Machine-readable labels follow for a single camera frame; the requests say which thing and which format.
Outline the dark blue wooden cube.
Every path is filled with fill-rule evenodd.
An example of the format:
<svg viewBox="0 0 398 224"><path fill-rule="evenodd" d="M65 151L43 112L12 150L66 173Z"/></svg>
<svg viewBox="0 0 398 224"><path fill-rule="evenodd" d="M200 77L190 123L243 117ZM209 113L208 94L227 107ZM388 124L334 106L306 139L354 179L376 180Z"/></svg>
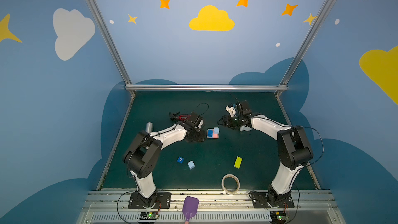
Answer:
<svg viewBox="0 0 398 224"><path fill-rule="evenodd" d="M208 129L207 130L207 136L212 137L213 133L214 133L213 129Z"/></svg>

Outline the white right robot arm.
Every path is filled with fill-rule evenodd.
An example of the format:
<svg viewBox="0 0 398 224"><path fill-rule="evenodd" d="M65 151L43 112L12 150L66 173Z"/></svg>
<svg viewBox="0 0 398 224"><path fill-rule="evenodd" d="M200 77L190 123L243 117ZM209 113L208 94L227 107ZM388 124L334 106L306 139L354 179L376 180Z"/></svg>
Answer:
<svg viewBox="0 0 398 224"><path fill-rule="evenodd" d="M280 165L268 187L267 204L280 207L291 197L294 181L313 159L314 152L303 127L284 125L260 113L254 113L247 101L226 106L227 115L219 123L230 129L258 130L277 142Z"/></svg>

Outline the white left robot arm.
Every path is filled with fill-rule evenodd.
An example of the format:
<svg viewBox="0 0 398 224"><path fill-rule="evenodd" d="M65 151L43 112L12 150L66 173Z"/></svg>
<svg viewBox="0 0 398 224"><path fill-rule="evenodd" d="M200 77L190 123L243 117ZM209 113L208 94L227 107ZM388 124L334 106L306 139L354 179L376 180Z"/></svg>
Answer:
<svg viewBox="0 0 398 224"><path fill-rule="evenodd" d="M151 208L155 205L158 191L152 171L162 149L183 140L191 143L204 142L206 131L203 127L202 116L193 112L187 119L180 120L164 130L143 130L137 134L122 157L137 186L131 196L131 208Z"/></svg>

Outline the lime green wooden block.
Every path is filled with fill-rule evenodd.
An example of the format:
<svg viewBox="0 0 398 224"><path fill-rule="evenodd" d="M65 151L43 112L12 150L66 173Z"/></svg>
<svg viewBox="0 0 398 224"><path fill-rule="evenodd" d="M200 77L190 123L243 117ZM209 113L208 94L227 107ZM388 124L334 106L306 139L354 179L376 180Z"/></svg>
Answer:
<svg viewBox="0 0 398 224"><path fill-rule="evenodd" d="M239 169L241 167L242 160L243 159L241 157L237 156L236 160L235 160L235 163L234 163L234 167Z"/></svg>

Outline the translucent plastic mug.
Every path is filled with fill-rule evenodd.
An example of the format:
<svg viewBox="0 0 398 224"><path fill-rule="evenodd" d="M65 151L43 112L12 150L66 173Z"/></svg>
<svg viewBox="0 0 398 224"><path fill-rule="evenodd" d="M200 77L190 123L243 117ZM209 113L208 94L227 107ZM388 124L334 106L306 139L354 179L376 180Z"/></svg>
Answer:
<svg viewBox="0 0 398 224"><path fill-rule="evenodd" d="M251 131L252 130L252 128L251 127L248 127L248 126L242 126L241 128L240 128L240 131Z"/></svg>

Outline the pale blue wooden cube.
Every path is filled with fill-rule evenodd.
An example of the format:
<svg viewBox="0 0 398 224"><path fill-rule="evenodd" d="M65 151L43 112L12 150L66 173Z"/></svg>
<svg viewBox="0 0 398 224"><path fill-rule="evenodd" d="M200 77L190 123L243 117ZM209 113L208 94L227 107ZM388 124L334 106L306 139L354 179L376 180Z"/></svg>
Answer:
<svg viewBox="0 0 398 224"><path fill-rule="evenodd" d="M195 164L193 161L188 162L188 167L190 170L192 170L193 168L195 168Z"/></svg>

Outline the silver spray bottle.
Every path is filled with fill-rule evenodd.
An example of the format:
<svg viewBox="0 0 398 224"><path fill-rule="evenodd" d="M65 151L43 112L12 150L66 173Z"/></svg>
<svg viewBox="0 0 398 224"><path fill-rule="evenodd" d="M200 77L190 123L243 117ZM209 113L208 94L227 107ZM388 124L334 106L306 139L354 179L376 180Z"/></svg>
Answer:
<svg viewBox="0 0 398 224"><path fill-rule="evenodd" d="M148 132L148 133L153 132L153 123L152 122L146 123L145 131Z"/></svg>

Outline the roll of tape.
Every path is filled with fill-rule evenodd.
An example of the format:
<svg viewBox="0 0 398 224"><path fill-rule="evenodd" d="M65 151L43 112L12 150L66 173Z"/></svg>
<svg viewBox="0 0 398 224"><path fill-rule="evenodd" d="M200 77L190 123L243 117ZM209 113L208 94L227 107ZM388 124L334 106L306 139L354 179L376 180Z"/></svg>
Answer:
<svg viewBox="0 0 398 224"><path fill-rule="evenodd" d="M227 174L222 178L221 187L225 194L235 195L240 190L240 180L233 174Z"/></svg>

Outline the purple plastic scoop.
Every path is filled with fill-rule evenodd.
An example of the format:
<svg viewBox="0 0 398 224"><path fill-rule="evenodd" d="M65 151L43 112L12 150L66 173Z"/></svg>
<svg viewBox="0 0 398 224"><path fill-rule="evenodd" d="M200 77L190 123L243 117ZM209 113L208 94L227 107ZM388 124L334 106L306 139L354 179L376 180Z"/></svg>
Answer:
<svg viewBox="0 0 398 224"><path fill-rule="evenodd" d="M182 213L185 218L185 224L189 223L189 220L193 218L197 214L197 210L199 207L199 199L187 196L184 200Z"/></svg>

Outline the left side frame rail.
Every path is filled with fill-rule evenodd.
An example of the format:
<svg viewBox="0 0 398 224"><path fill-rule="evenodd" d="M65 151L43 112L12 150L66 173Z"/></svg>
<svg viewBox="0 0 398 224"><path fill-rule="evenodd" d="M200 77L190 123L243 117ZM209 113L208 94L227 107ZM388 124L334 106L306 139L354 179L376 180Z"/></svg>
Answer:
<svg viewBox="0 0 398 224"><path fill-rule="evenodd" d="M133 102L134 97L130 94L126 97L109 95L106 100L101 123L102 158L93 167L89 176L93 184L92 190L103 188Z"/></svg>

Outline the aluminium back frame rail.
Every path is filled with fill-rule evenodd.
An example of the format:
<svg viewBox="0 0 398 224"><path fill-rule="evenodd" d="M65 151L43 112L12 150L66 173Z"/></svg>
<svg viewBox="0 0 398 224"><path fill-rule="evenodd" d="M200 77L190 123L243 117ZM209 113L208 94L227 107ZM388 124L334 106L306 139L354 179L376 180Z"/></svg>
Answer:
<svg viewBox="0 0 398 224"><path fill-rule="evenodd" d="M286 91L286 85L161 85L126 84L126 90L152 91Z"/></svg>

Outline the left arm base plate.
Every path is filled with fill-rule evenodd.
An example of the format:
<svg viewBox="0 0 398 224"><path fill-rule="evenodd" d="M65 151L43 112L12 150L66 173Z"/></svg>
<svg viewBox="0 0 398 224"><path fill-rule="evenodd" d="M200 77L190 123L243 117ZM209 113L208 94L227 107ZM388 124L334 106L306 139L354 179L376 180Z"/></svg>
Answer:
<svg viewBox="0 0 398 224"><path fill-rule="evenodd" d="M149 198L144 198L139 192L131 194L128 209L169 209L171 193L158 193L155 191Z"/></svg>

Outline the right side frame rail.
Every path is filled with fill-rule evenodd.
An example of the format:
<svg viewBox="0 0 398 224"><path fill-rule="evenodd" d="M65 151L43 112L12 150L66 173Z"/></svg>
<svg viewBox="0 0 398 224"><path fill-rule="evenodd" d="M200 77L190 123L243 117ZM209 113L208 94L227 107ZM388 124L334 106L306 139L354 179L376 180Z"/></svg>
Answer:
<svg viewBox="0 0 398 224"><path fill-rule="evenodd" d="M290 120L290 118L289 118L289 116L288 116L288 114L287 114L287 112L285 110L285 107L282 104L282 101L278 97L276 97L276 100L277 100L277 102L278 102L278 104L280 106L280 109L281 109L281 111L282 111L282 113L284 115L284 118L285 118L286 122L289 125L292 126L292 122L291 122L291 120ZM321 186L320 186L320 184L319 184L319 182L317 180L317 177L316 177L316 175L314 173L314 170L313 170L312 166L310 165L310 163L307 164L307 170L308 170L308 172L309 172L309 174L310 174L310 176L311 176L311 178L312 178L312 180L314 182L314 185L315 185L316 189L320 190Z"/></svg>

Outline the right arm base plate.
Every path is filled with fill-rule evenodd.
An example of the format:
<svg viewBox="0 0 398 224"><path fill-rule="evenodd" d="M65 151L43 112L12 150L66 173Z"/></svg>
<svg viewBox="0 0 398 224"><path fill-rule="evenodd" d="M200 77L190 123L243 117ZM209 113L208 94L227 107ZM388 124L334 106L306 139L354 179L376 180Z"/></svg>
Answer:
<svg viewBox="0 0 398 224"><path fill-rule="evenodd" d="M252 200L254 208L294 208L291 191L286 194L279 195L274 191L257 192L250 191L249 197Z"/></svg>

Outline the front aluminium rail bed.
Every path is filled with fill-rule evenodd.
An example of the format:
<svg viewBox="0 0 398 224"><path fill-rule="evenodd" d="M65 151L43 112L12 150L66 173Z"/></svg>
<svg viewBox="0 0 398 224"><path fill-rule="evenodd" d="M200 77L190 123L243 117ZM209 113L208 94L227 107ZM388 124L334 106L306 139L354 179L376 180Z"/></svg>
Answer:
<svg viewBox="0 0 398 224"><path fill-rule="evenodd" d="M294 190L294 208L254 208L249 190L227 195L222 190L171 190L169 209L128 209L132 190L89 192L79 224L183 224L187 196L198 198L190 224L344 224L346 221L329 190Z"/></svg>

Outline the aluminium right corner post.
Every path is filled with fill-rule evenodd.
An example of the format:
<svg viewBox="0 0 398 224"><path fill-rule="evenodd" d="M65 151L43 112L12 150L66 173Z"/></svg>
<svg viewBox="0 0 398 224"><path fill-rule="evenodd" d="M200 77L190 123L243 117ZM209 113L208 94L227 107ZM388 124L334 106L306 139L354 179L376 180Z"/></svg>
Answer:
<svg viewBox="0 0 398 224"><path fill-rule="evenodd" d="M298 49L297 54L293 58L292 62L290 63L284 77L282 78L279 86L280 89L275 92L276 98L280 98L284 91L288 89L288 83L291 80L292 76L294 75L295 71L297 70L300 62L304 58L306 52L308 51L311 43L315 39L318 31L320 30L322 24L326 20L328 14L330 13L331 9L333 8L334 4L337 0L325 0L323 5L321 6L317 18L313 21L307 35L303 43L301 44L300 48Z"/></svg>

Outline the aluminium corner post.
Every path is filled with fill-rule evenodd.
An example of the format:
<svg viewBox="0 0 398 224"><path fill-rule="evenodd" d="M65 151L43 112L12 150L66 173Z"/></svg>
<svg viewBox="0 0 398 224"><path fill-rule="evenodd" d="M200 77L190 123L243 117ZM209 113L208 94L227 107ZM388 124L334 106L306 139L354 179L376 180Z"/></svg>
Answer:
<svg viewBox="0 0 398 224"><path fill-rule="evenodd" d="M128 72L126 70L126 67L122 61L122 58L116 48L116 45L110 35L110 32L106 26L106 23L104 21L104 18L101 14L101 11L96 3L96 0L85 0L86 4L88 5L91 14L93 15L93 18L95 20L95 23L97 27L99 28L99 31L104 38L104 41L108 47L108 50L110 51L110 54L119 70L120 75L122 76L122 79L125 82L125 86L131 84L131 79L128 75Z"/></svg>
<svg viewBox="0 0 398 224"><path fill-rule="evenodd" d="M280 98L284 91L288 89L288 83L291 80L292 76L294 75L295 71L297 70L300 62L304 58L306 52L308 51L311 43L315 39L318 31L320 30L322 24L326 20L328 14L330 13L331 9L333 8L334 4L337 0L325 0L323 5L321 6L317 18L313 21L307 35L303 43L301 44L300 48L298 49L297 54L293 58L292 62L290 63L284 77L282 78L279 86L280 89L275 92L276 98Z"/></svg>

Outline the aluminium left corner post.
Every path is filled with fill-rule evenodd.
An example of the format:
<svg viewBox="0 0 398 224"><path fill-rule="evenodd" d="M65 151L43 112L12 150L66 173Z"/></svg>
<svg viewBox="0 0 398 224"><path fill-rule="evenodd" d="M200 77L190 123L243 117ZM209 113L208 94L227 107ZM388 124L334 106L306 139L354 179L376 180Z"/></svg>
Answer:
<svg viewBox="0 0 398 224"><path fill-rule="evenodd" d="M106 23L104 21L104 18L101 14L101 11L96 3L96 0L85 0L86 4L88 5L91 14L93 15L93 18L95 20L95 23L97 27L99 28L99 31L104 38L104 41L108 47L108 50L110 51L110 54L119 70L120 75L122 76L122 79L125 82L125 86L131 84L131 79L128 75L128 72L126 70L126 67L122 61L122 58L116 48L116 45L110 35L110 32L106 26Z"/></svg>

